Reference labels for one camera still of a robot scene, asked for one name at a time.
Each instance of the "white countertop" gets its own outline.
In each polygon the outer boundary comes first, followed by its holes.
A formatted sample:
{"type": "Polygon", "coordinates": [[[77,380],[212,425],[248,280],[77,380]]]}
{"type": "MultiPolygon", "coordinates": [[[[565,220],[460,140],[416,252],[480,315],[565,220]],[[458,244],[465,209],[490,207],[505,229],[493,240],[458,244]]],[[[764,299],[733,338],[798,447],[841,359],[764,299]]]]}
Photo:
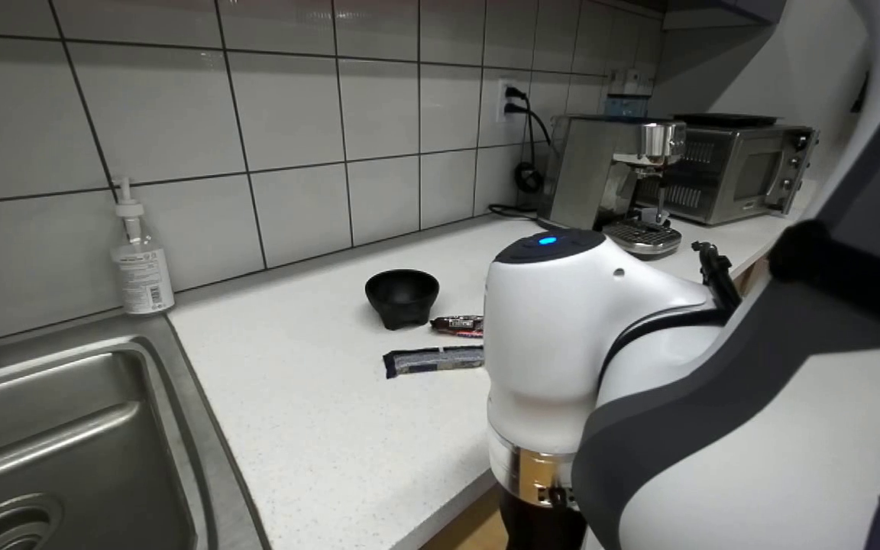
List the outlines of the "white countertop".
{"type": "MultiPolygon", "coordinates": [[[[696,239],[742,266],[782,225],[782,217],[678,224],[681,250],[655,266],[698,279],[687,250],[696,239]]],[[[410,532],[440,528],[432,523],[445,523],[487,483],[487,372],[384,377],[384,350],[465,338],[382,329],[363,280],[423,267],[440,280],[435,315],[476,315],[493,255],[531,232],[541,229],[529,220],[465,224],[179,299],[171,321],[271,547],[410,543],[410,532]]]]}

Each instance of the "white tile wall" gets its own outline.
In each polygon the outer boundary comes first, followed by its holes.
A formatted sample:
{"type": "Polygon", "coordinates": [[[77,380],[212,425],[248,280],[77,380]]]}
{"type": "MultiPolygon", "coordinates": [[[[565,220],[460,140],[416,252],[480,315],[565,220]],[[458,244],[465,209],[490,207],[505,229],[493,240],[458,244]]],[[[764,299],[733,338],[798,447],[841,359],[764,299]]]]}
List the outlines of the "white tile wall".
{"type": "Polygon", "coordinates": [[[118,305],[116,178],[188,290],[512,202],[505,86],[553,124],[659,52],[598,0],[51,7],[0,0],[0,335],[118,305]]]}
{"type": "Polygon", "coordinates": [[[470,217],[472,155],[472,149],[422,155],[422,225],[470,217]]]}
{"type": "Polygon", "coordinates": [[[416,67],[390,61],[342,61],[347,158],[418,149],[416,67]]]}
{"type": "Polygon", "coordinates": [[[294,56],[229,61],[251,168],[342,158],[335,61],[294,56]]]}
{"type": "Polygon", "coordinates": [[[118,305],[109,192],[0,202],[0,335],[118,305]]]}
{"type": "Polygon", "coordinates": [[[59,43],[0,38],[0,194],[106,187],[59,43]]]}
{"type": "Polygon", "coordinates": [[[248,178],[139,187],[149,234],[168,250],[177,290],[259,272],[259,240],[248,178]]]}
{"type": "Polygon", "coordinates": [[[382,158],[347,164],[354,244],[418,229],[418,160],[382,158]]]}
{"type": "Polygon", "coordinates": [[[480,67],[422,67],[422,149],[476,146],[480,67]]]}
{"type": "Polygon", "coordinates": [[[332,52],[330,0],[224,0],[229,48],[332,52]]]}
{"type": "Polygon", "coordinates": [[[253,175],[267,261],[297,261],[351,244],[342,164],[253,175]]]}
{"type": "Polygon", "coordinates": [[[241,171],[219,52],[69,46],[113,178],[241,171]]]}

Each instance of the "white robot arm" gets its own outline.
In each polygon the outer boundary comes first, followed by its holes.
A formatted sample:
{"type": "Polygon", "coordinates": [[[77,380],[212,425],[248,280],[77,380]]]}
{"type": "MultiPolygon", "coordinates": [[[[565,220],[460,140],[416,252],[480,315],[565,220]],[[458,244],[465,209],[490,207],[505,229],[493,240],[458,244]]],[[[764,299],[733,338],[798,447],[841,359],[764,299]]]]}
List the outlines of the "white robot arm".
{"type": "Polygon", "coordinates": [[[580,547],[588,526],[605,550],[880,550],[880,0],[862,10],[857,135],[726,326],[692,324],[710,290],[598,234],[496,259],[490,440],[510,547],[580,547]]]}

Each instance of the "stainless steel sink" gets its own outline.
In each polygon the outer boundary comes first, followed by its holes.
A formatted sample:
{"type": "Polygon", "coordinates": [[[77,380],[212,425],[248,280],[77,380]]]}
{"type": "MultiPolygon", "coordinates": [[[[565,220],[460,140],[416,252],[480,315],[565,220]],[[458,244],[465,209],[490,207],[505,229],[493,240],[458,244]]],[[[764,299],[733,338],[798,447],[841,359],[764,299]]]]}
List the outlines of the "stainless steel sink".
{"type": "Polygon", "coordinates": [[[262,550],[166,317],[0,344],[0,550],[262,550]]]}

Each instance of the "black bowl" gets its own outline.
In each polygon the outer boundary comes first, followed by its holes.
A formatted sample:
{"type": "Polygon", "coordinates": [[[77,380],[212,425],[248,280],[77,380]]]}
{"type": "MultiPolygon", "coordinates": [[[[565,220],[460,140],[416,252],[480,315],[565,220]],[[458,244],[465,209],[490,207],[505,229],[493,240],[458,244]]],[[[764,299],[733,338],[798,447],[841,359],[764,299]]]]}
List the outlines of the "black bowl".
{"type": "Polygon", "coordinates": [[[426,272],[395,267],[366,280],[366,297],[389,329],[432,321],[440,280],[426,272]]]}

